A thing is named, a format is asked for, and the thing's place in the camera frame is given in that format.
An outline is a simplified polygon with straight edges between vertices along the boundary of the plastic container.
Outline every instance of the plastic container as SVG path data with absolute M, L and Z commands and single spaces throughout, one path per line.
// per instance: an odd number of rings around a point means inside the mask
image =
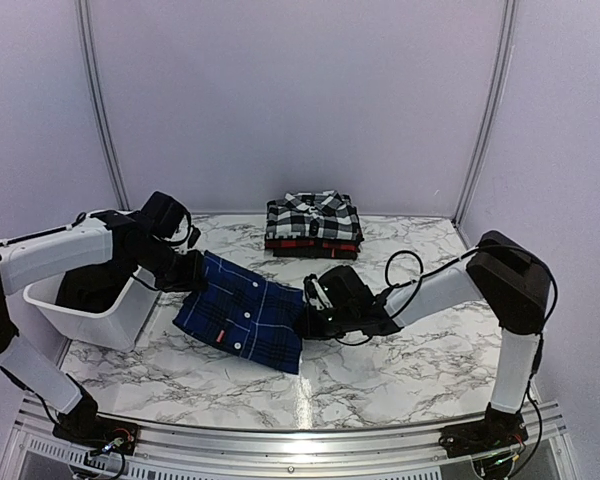
M 40 280 L 24 289 L 24 300 L 35 305 L 56 329 L 72 340 L 130 352 L 158 296 L 130 278 L 114 304 L 103 313 L 54 305 L 64 274 Z M 153 285 L 153 275 L 140 268 L 136 276 Z

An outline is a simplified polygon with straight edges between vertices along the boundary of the marble tabletop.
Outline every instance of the marble tabletop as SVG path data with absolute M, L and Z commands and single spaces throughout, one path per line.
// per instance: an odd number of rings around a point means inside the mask
M 399 249 L 415 250 L 426 270 L 464 251 L 448 220 L 369 216 L 355 262 L 274 258 L 263 250 L 264 215 L 196 216 L 197 248 L 278 282 L 301 287 L 351 263 L 372 291 Z M 392 281 L 416 274 L 408 257 Z M 183 294 L 162 294 L 136 348 L 122 353 L 74 341 L 63 371 L 81 382 L 103 412 L 168 423 L 244 429 L 383 426 L 482 411 L 495 380 L 498 323 L 475 302 L 432 315 L 359 347 L 305 341 L 300 374 L 290 375 L 208 347 L 171 324 Z M 363 337 L 350 334 L 346 340 Z

